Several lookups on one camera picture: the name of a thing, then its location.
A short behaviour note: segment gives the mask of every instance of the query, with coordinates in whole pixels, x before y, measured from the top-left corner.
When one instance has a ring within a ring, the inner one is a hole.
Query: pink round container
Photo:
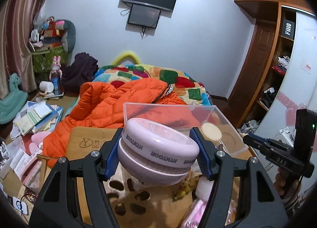
[[[142,118],[129,119],[118,145],[122,166],[151,185],[180,182],[197,158],[199,146],[188,136]]]

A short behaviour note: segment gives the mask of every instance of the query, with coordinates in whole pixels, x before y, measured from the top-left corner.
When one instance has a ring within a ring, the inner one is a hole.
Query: blue gripper pad
[[[210,180],[212,175],[213,175],[213,173],[210,169],[210,159],[209,159],[208,154],[202,145],[202,142],[199,139],[200,136],[197,135],[197,133],[194,129],[191,129],[191,131],[189,132],[189,137],[191,139],[193,139],[199,146],[199,154],[197,156],[197,162],[199,164],[199,168],[202,172],[202,175],[206,176],[207,179]]]
[[[105,177],[107,180],[110,179],[111,176],[115,175],[116,169],[118,167],[119,164],[119,158],[118,158],[118,144],[119,144],[119,140],[121,138],[121,134],[122,134],[122,128],[118,129],[114,135],[114,137],[112,138],[111,142],[114,142],[114,145],[111,149],[111,152],[109,154],[109,157],[107,159],[107,169],[105,172]]]

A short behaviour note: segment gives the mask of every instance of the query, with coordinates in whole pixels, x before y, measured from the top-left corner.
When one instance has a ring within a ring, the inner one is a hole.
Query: pink curtain
[[[45,0],[8,0],[0,11],[0,99],[9,91],[9,76],[17,73],[25,92],[36,89],[32,54],[28,49],[33,20]]]

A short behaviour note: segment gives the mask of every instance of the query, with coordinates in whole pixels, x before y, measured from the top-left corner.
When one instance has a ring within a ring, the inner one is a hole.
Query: stack of books
[[[61,120],[63,107],[52,107],[45,101],[41,103],[27,102],[27,104],[31,110],[16,122],[23,136],[30,131],[34,134],[48,129],[53,131]]]

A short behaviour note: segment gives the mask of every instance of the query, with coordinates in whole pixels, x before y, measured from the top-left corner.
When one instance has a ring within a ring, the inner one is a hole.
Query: notebook
[[[54,110],[52,106],[50,106],[49,104],[47,104],[46,106],[50,109],[50,113],[32,128],[33,133],[42,131],[46,127],[48,122],[58,116],[58,112]]]

